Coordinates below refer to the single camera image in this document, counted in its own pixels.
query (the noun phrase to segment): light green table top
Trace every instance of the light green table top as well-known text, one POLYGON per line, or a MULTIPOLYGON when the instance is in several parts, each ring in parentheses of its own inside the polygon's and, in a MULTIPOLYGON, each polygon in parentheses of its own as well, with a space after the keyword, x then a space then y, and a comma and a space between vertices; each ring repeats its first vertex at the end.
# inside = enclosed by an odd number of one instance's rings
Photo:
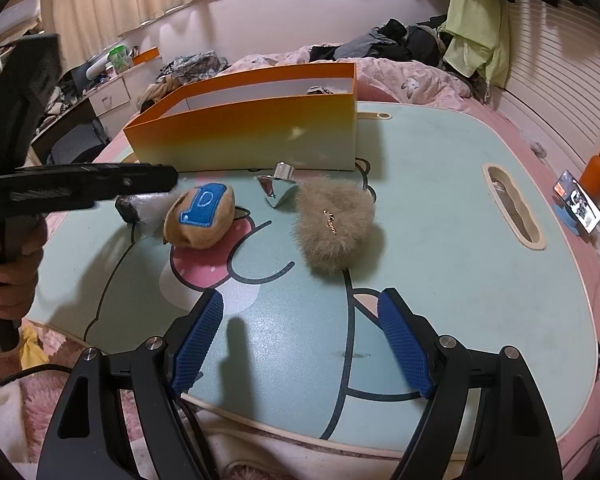
MULTIPOLYGON (((292 237, 293 202, 270 208, 254 173, 190 174, 182 187, 234 187, 240 218, 222 242, 171 253, 126 226, 112 203, 72 212, 46 248, 31 319, 124 351, 161 335, 202 287, 215 286, 224 320, 192 396, 304 438, 402 451, 424 402, 414 399, 374 311, 378 292, 393 286, 414 313, 467 348, 519 348, 563 434, 589 397, 597 347, 582 280, 546 200, 474 118, 408 105, 359 108, 392 118, 359 120, 358 170, 331 175, 377 197, 376 225, 355 266, 330 279, 312 273, 292 237), (516 181, 545 250, 514 236, 488 190, 486 162, 516 181)), ((470 395, 456 452, 468 449, 477 397, 470 395)))

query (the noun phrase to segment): fluffy brown pouch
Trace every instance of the fluffy brown pouch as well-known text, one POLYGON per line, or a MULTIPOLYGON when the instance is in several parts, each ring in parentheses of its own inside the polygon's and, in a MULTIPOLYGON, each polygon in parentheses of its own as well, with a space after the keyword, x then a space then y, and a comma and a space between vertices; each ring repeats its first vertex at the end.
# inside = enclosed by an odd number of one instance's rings
POLYGON ((346 180, 316 178, 296 195, 296 239, 309 266, 330 274, 350 265, 373 225, 371 194, 346 180))
POLYGON ((231 227, 235 214, 234 189, 226 186, 225 192, 214 208, 212 222, 209 226, 190 225, 180 221, 180 216, 191 209, 198 190, 189 189, 176 200, 164 219, 164 243, 175 247, 192 249, 208 249, 217 244, 231 227))

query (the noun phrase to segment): black handle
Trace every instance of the black handle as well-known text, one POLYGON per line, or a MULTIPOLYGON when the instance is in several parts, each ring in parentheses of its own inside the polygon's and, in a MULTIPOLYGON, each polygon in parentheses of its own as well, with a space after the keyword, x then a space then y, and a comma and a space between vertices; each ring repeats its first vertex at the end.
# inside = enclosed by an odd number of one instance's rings
MULTIPOLYGON (((0 264, 12 262, 22 253, 22 243, 33 226, 35 216, 19 216, 0 221, 0 264)), ((0 318, 0 352, 9 352, 18 347, 20 321, 0 318)))

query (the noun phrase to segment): brown plush toy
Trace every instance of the brown plush toy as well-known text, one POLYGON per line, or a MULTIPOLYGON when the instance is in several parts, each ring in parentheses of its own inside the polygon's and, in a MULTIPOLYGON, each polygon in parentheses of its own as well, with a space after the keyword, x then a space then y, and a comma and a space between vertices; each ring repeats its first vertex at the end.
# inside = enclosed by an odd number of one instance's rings
POLYGON ((231 186, 214 183, 190 189, 176 200, 164 219, 164 243, 208 249, 229 230, 234 214, 231 186))
POLYGON ((352 182, 316 178, 296 195, 296 239, 309 266, 328 273, 345 269, 373 225, 371 193, 352 182))

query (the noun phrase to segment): pink cartoon nose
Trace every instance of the pink cartoon nose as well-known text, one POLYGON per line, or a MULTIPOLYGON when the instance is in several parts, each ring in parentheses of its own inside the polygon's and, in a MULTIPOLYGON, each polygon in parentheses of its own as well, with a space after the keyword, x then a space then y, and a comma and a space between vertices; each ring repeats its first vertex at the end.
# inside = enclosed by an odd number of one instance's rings
POLYGON ((209 288, 220 285, 228 275, 229 253, 240 239, 251 232, 248 218, 234 220, 224 237, 208 249, 174 248, 173 269, 190 285, 209 288))

